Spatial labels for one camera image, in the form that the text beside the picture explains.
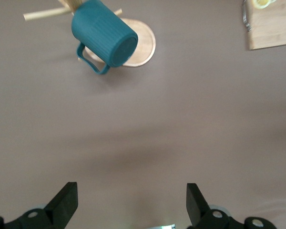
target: teal mug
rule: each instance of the teal mug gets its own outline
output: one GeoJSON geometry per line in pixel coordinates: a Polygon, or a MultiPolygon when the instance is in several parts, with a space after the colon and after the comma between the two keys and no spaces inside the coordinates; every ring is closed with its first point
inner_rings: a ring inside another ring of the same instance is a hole
{"type": "Polygon", "coordinates": [[[74,13],[72,33],[81,43],[77,55],[97,74],[105,74],[110,67],[122,66],[133,54],[138,35],[100,0],[84,2],[74,13]],[[105,62],[99,70],[83,56],[87,47],[105,62]]]}

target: silver bolt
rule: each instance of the silver bolt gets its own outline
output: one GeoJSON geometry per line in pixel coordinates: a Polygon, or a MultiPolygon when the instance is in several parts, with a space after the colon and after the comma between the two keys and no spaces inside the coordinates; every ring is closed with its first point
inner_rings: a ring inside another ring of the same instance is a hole
{"type": "Polygon", "coordinates": [[[252,220],[252,224],[259,227],[259,228],[262,228],[264,226],[262,221],[260,221],[259,219],[252,220]]]}
{"type": "Polygon", "coordinates": [[[213,216],[216,218],[222,218],[223,214],[221,214],[221,212],[219,212],[219,211],[213,211],[213,216]]]}
{"type": "Polygon", "coordinates": [[[31,212],[30,214],[28,214],[28,217],[29,218],[33,218],[33,217],[35,217],[37,215],[38,215],[38,212],[34,211],[34,212],[31,212]]]}

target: smooth gray surface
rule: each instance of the smooth gray surface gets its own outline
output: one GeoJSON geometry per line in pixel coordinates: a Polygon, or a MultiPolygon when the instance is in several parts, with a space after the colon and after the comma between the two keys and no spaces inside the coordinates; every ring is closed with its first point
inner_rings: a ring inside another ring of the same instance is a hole
{"type": "Polygon", "coordinates": [[[0,1],[0,215],[77,181],[69,229],[190,225],[186,183],[286,229],[286,46],[248,51],[241,0],[104,0],[155,33],[139,68],[77,61],[55,0],[0,1]]]}

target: mug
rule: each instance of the mug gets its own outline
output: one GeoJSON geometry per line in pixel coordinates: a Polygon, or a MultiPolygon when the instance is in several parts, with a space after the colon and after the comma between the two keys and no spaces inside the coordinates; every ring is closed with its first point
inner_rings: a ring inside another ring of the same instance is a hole
{"type": "Polygon", "coordinates": [[[88,0],[78,8],[71,29],[74,37],[81,42],[77,49],[78,57],[97,74],[105,74],[110,67],[123,65],[138,43],[135,31],[100,0],[88,0]],[[83,56],[85,46],[105,62],[102,70],[83,56]]]}

